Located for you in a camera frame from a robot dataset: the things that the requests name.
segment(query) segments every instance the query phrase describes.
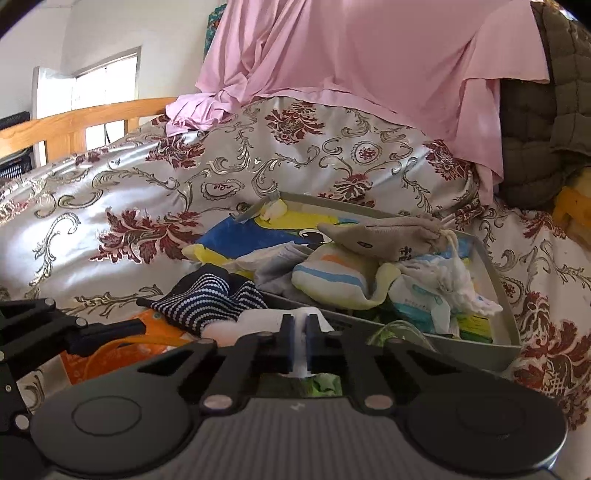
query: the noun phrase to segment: navy striped cloth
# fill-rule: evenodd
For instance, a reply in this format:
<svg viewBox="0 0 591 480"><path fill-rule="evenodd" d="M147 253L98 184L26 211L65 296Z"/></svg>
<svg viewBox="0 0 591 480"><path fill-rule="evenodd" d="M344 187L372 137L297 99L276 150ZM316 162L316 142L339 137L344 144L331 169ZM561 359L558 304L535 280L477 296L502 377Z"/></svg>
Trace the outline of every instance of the navy striped cloth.
<svg viewBox="0 0 591 480"><path fill-rule="evenodd" d="M251 280L212 264L183 277L160 300L138 299L137 305L154 309L174 326L197 335L211 323L237 321L244 310L267 308Z"/></svg>

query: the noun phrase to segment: bed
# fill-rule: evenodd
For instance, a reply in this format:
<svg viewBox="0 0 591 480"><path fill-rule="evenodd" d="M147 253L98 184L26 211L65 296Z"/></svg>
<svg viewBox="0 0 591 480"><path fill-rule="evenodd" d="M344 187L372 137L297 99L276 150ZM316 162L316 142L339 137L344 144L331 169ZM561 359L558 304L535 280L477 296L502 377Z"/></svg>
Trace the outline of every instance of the bed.
<svg viewBox="0 0 591 480"><path fill-rule="evenodd" d="M500 200L482 206L472 164L361 111L277 97L209 132L167 137L170 101L94 107L0 132L0 157L46 140L50 159L0 190L0 299L52 297L91 322L130 318L138 298L158 298L193 269L184 246L278 189L448 217L480 237L502 277L523 342L507 374L555 398L568 419L557 472L590 475L591 258L550 214ZM84 152L84 128L121 119L123 139ZM67 385L58 358L20 382L32 410Z"/></svg>

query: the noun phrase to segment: window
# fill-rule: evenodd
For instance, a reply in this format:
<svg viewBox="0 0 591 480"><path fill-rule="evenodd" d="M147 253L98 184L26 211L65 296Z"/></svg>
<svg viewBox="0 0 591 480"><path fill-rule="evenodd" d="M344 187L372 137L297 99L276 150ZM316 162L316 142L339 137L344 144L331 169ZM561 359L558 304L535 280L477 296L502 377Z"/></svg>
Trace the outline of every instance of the window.
<svg viewBox="0 0 591 480"><path fill-rule="evenodd" d="M72 110L136 99L138 52L76 76ZM103 147L125 135L123 120L86 129L86 148Z"/></svg>
<svg viewBox="0 0 591 480"><path fill-rule="evenodd" d="M33 119L137 98L141 48L128 50L73 74L44 67L33 73ZM86 148L103 147L125 134L124 121L86 129ZM45 143L34 146L34 162L46 163Z"/></svg>

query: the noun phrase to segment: window frame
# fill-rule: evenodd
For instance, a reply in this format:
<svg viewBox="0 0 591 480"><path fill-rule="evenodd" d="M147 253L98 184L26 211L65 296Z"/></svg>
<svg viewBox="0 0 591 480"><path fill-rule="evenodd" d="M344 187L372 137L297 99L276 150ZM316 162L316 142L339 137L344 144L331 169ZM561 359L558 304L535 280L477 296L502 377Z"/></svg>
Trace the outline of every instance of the window frame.
<svg viewBox="0 0 591 480"><path fill-rule="evenodd" d="M75 79L78 79L84 75L87 75L88 73L94 72L95 70L100 70L103 69L105 67L108 67L109 65L113 64L113 63L117 63L118 61L121 60L127 60L133 57L137 57L138 61L135 65L135 92L134 92L134 97L135 100L139 99L139 89L138 89L138 85L139 85L139 64L141 61L141 54L142 54L142 47L135 47L135 48L130 48L129 50L125 50L122 51L120 53L116 53L115 55L111 55L110 57L107 57L104 60L101 60L97 63L93 63L92 65L90 65L89 67L85 67L83 69L77 70L76 72L72 73L72 77L74 77Z"/></svg>

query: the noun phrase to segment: drawstring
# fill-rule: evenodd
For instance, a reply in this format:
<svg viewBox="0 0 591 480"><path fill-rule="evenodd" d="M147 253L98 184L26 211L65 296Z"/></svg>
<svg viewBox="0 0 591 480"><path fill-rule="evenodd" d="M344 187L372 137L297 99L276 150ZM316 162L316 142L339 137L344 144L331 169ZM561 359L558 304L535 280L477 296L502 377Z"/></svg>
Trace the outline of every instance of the drawstring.
<svg viewBox="0 0 591 480"><path fill-rule="evenodd" d="M452 248L452 254L454 257L460 257L458 250L460 248L460 242L457 239L457 235L453 230L444 229L441 230L441 235L447 239L450 247Z"/></svg>

